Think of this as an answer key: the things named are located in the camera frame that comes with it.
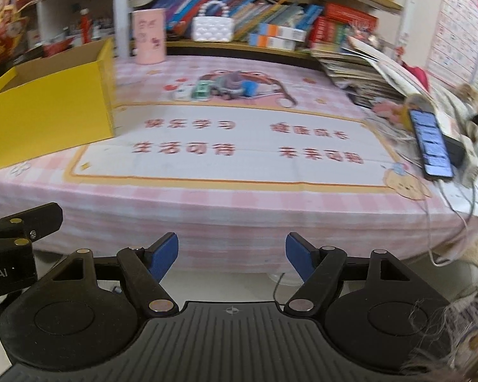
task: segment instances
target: white beaded bag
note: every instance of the white beaded bag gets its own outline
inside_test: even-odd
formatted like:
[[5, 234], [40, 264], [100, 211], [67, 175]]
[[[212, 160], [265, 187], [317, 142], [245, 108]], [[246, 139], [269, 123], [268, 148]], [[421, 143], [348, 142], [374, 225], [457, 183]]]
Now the white beaded bag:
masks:
[[[206, 16], [211, 5], [221, 6], [221, 17]], [[194, 42], [228, 43], [233, 39], [234, 21], [228, 17], [228, 6], [222, 1], [209, 1], [200, 7], [198, 16], [193, 17], [191, 38]]]

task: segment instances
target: red bottle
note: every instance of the red bottle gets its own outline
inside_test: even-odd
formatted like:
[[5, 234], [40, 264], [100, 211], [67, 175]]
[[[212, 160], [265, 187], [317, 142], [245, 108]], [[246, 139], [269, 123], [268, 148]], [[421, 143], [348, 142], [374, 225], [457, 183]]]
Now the red bottle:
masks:
[[91, 41], [91, 22], [90, 22], [89, 17], [88, 17], [89, 9], [84, 8], [83, 10], [80, 11], [80, 14], [82, 15], [81, 23], [80, 23], [80, 29], [82, 31], [82, 42], [83, 42], [83, 44], [90, 43], [90, 41]]

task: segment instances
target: stack of paper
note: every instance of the stack of paper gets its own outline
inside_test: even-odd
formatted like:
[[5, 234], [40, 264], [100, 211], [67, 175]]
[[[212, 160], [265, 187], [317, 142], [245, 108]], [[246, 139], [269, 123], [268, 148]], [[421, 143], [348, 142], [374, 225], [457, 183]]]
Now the stack of paper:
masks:
[[373, 58], [349, 49], [342, 53], [314, 49], [312, 55], [354, 104], [370, 108], [381, 99], [403, 103], [404, 94], [377, 70]]
[[385, 54], [354, 38], [339, 53], [312, 49], [331, 81], [357, 105], [372, 107], [381, 100], [403, 103], [406, 96], [428, 95], [423, 85]]

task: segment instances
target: pink pen holder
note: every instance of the pink pen holder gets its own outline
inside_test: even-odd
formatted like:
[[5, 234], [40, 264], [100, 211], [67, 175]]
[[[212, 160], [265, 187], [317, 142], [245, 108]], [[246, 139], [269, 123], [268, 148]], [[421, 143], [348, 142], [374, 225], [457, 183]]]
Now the pink pen holder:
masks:
[[136, 63], [155, 65], [164, 61], [167, 55], [164, 8], [133, 11], [133, 37]]

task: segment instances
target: phone screen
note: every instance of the phone screen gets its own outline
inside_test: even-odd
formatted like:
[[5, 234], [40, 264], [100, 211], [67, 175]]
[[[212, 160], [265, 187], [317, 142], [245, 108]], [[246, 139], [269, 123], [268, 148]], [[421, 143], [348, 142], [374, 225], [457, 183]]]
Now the phone screen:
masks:
[[435, 115], [421, 110], [409, 113], [425, 173], [436, 178], [453, 178], [453, 168]]

